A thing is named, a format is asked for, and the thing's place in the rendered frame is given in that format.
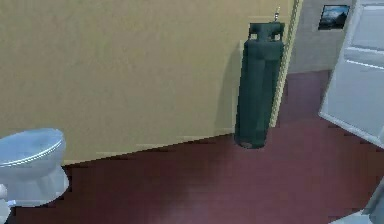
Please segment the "dark green gas cylinder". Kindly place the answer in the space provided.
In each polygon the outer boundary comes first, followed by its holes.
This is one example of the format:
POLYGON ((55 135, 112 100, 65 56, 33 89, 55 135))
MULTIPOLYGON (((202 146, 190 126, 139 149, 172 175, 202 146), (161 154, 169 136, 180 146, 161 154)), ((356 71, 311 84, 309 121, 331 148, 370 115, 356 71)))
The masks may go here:
POLYGON ((272 21, 250 23, 243 44, 234 140, 246 149, 266 144, 284 52, 279 16, 277 8, 272 21))

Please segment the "white room door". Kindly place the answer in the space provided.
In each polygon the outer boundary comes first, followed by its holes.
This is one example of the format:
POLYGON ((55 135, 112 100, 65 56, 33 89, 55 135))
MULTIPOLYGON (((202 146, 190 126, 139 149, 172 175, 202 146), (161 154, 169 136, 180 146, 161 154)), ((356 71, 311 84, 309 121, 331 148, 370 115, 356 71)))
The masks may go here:
POLYGON ((319 116, 384 150, 384 0, 356 0, 319 116))

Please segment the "white toilet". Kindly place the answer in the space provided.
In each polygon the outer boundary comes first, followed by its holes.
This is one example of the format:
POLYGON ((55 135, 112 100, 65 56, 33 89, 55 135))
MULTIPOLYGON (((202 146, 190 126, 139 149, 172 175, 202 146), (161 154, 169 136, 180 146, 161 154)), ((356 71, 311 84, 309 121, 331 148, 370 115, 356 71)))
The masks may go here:
POLYGON ((38 207, 62 196, 69 179, 62 167, 65 135, 38 128, 0 138, 0 224, 14 207, 38 207))

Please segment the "dark framed wall picture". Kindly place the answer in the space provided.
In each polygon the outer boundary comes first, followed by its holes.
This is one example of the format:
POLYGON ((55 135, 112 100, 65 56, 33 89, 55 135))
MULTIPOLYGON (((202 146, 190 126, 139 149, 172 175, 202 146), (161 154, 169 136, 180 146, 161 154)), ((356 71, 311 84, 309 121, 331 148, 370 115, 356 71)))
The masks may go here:
POLYGON ((348 17, 348 5, 324 5, 319 20, 319 30, 343 29, 348 17))

